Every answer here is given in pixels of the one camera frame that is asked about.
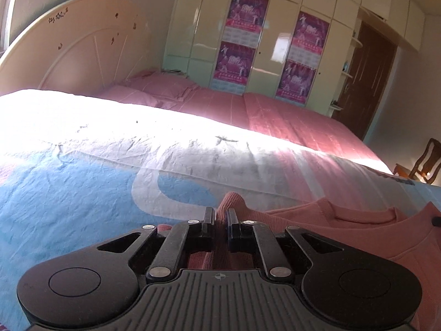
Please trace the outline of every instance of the metal screw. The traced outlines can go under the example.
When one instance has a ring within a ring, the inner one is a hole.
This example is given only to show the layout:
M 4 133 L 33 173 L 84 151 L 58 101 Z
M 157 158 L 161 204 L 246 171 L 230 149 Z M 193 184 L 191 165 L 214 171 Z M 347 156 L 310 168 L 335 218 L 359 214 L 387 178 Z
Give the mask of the metal screw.
M 153 277 L 167 277 L 171 274 L 171 271 L 168 267 L 157 266 L 149 271 L 149 274 Z
M 291 275 L 291 270 L 289 270 L 287 267 L 278 266 L 273 267 L 270 270 L 270 274 L 274 277 L 288 277 L 289 275 Z

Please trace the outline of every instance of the curved cream headboard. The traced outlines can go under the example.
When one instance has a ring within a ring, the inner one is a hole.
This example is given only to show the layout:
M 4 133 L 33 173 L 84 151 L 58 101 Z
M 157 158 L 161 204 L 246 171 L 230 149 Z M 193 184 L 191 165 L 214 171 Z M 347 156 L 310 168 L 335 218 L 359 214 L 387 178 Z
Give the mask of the curved cream headboard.
M 69 0 L 0 58 L 0 96 L 20 89 L 90 95 L 146 68 L 149 31 L 129 0 Z

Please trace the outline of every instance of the pink pillow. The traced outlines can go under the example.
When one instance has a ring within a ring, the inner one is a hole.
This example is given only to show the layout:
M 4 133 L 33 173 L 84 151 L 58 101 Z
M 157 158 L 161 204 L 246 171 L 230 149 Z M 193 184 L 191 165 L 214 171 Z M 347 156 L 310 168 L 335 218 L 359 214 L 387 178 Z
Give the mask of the pink pillow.
M 122 82 L 124 86 L 137 89 L 153 96 L 160 96 L 179 102 L 197 86 L 193 81 L 175 74 L 154 72 L 150 76 L 130 78 Z
M 120 103 L 130 103 L 132 105 L 143 105 L 162 109 L 170 109 L 176 105 L 173 101 L 161 100 L 147 93 L 124 86 L 113 86 L 96 94 L 94 97 L 103 100 L 114 100 Z

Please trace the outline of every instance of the purple poster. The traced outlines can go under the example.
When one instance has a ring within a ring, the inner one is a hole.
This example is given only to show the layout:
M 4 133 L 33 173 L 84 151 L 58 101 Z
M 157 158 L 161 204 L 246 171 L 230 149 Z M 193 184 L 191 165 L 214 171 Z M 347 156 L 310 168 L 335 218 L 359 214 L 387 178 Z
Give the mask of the purple poster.
M 210 87 L 245 92 L 268 0 L 231 0 Z
M 325 46 L 329 23 L 300 12 L 276 96 L 306 104 Z
M 253 57 L 253 48 L 222 41 L 213 79 L 246 86 Z

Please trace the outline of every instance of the door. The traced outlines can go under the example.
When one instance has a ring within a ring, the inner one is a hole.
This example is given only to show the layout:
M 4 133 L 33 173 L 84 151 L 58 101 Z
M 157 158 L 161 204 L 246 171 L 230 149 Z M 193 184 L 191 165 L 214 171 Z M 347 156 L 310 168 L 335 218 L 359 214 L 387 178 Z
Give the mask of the door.
M 369 25 L 362 24 L 358 40 L 363 44 L 352 57 L 349 74 L 332 118 L 363 139 L 377 109 L 392 67 L 396 46 Z

